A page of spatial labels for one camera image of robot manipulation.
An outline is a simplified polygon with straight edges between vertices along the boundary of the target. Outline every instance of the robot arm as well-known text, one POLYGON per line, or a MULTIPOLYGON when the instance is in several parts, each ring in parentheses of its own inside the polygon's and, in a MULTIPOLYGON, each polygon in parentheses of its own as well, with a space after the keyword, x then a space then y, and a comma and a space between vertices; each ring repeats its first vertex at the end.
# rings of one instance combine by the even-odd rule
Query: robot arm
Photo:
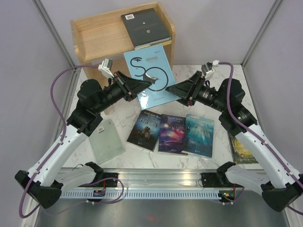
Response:
POLYGON ((19 170, 15 175, 15 179, 23 189, 33 180, 27 193, 43 208, 54 205, 61 194, 70 189, 103 179, 103 169, 92 162, 70 173, 58 175, 58 172, 74 150, 101 123, 100 113, 102 111, 121 98, 132 101, 140 92, 151 85, 151 82, 129 78, 120 71, 113 75, 110 71, 111 64, 111 60, 104 60, 98 68, 108 78, 108 87, 102 89, 94 79, 88 79, 82 83, 77 94, 79 100, 76 109, 67 120, 63 141, 60 141, 62 136, 60 135, 33 167, 28 171, 19 170), (56 146, 58 148, 48 158, 56 146), (44 165, 37 171, 42 162, 45 162, 44 165))
POLYGON ((250 150, 267 176, 251 173, 232 162, 228 162, 217 169, 217 177, 227 183, 236 183, 255 191, 262 195, 272 209, 282 211, 303 193, 303 189, 298 184, 298 181, 299 183, 303 182, 303 177, 268 141, 255 117, 241 104, 245 92, 238 80, 232 79, 229 91, 230 110, 237 121, 232 118, 227 106, 229 79, 222 82, 218 91, 214 87, 207 86, 205 81, 212 76, 214 66, 218 63, 218 61, 214 61, 202 65, 202 71, 197 71, 190 79, 170 86, 166 90, 179 96, 181 99, 178 102, 183 105, 192 106, 198 101, 222 112, 219 117, 221 125, 250 150), (262 143, 251 131, 261 136, 265 142, 262 143), (270 145, 280 161, 267 145, 270 145))

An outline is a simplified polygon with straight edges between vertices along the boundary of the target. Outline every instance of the barcode sticker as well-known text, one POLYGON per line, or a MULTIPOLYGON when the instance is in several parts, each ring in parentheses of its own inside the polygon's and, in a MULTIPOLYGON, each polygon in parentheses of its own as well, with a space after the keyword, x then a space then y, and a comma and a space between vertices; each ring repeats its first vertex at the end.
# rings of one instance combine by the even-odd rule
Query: barcode sticker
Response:
POLYGON ((99 132, 99 133, 101 133, 101 132, 103 132, 103 131, 104 131, 104 128, 103 128, 103 127, 98 128, 98 132, 99 132))
POLYGON ((125 16, 126 20, 130 20, 130 19, 134 19, 134 15, 133 14, 128 14, 125 16))

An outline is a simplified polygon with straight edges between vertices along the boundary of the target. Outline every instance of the wooden shelf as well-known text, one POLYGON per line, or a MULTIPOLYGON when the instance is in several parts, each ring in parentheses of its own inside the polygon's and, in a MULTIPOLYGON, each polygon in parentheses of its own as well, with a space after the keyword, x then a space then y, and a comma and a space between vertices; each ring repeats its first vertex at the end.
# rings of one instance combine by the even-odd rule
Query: wooden shelf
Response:
MULTIPOLYGON (((91 64, 105 58, 121 56, 113 60, 112 72, 121 71, 129 76, 123 53, 134 50, 121 15, 154 8, 168 30, 172 43, 164 46, 170 66, 173 65, 176 31, 175 26, 160 2, 152 2, 102 13, 71 21, 71 32, 74 49, 80 64, 91 64)), ((84 68, 89 79, 96 79, 102 87, 107 85, 105 78, 97 69, 84 68)))
POLYGON ((134 49, 122 22, 81 31, 79 38, 84 63, 119 56, 134 49))

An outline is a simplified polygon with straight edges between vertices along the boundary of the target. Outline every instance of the paperback book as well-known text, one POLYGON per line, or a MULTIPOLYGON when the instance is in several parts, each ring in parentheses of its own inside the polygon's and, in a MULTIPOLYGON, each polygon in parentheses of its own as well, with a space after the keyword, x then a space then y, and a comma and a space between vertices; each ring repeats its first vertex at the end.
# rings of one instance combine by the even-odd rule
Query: paperback book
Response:
POLYGON ((171 44, 169 32, 154 8, 124 14, 121 18, 135 50, 171 44))
POLYGON ((159 136, 159 152, 187 155, 182 153, 185 117, 162 114, 159 136))
POLYGON ((214 121, 186 115, 183 152, 204 157, 213 156, 214 121))
POLYGON ((228 132, 228 138, 232 149, 233 161, 236 164, 258 163, 252 153, 234 136, 228 132))
POLYGON ((160 120, 160 114, 142 110, 127 142, 153 151, 159 138, 160 120))
POLYGON ((165 90, 176 81, 162 45, 125 52, 124 57, 132 78, 151 82, 151 86, 138 94, 141 109, 179 99, 165 90))

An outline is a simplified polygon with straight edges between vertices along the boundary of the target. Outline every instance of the label sticker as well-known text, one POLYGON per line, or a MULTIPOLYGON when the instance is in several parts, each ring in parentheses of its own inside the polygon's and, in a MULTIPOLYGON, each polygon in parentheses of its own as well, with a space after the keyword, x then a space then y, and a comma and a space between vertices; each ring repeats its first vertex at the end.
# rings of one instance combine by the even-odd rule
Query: label sticker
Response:
POLYGON ((125 16, 126 20, 130 20, 130 19, 134 19, 134 15, 133 14, 128 14, 125 16))

